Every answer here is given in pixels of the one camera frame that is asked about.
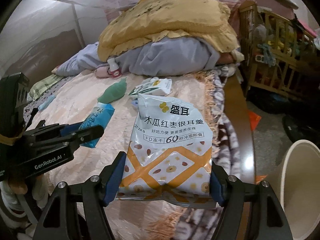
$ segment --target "bolt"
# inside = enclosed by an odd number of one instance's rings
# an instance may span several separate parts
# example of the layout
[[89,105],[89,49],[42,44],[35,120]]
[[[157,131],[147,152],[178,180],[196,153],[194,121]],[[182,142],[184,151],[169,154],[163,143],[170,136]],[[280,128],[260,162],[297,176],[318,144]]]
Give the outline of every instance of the bolt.
[[228,176],[228,180],[235,182],[237,180],[237,177],[235,175]]
[[261,184],[262,184],[263,187],[269,187],[269,186],[270,186],[270,183],[267,182],[266,180],[263,180],[263,181],[261,182]]
[[93,175],[91,178],[90,178],[90,180],[92,181],[92,182],[96,182],[96,181],[98,181],[100,178],[99,178],[99,176],[98,175]]
[[66,183],[63,181],[58,184],[58,188],[64,188],[65,186],[66,186]]

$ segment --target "snack package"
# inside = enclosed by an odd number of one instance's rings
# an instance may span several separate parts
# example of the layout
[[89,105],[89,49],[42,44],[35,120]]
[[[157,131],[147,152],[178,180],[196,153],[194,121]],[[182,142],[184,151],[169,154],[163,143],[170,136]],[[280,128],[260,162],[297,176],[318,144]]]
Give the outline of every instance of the snack package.
[[[107,127],[115,109],[111,104],[104,104],[98,102],[92,109],[91,113],[80,125],[79,129],[101,125],[104,129]],[[95,148],[100,138],[81,144],[82,146]]]
[[130,93],[132,100],[137,99],[138,93],[153,96],[166,96],[171,93],[172,79],[157,77],[149,79],[148,82],[143,81],[142,84],[136,86]]
[[193,104],[138,94],[119,200],[215,208],[209,195],[212,131]]

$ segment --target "plaid blanket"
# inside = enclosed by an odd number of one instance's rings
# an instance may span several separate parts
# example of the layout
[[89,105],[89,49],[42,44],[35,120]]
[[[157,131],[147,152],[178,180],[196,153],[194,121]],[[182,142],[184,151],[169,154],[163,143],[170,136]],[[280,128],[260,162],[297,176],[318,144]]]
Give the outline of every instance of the plaid blanket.
[[29,95],[33,100],[37,100],[44,92],[46,92],[50,87],[52,87],[61,79],[63,79],[63,77],[52,74],[51,76],[48,76],[45,79],[34,84],[30,89]]

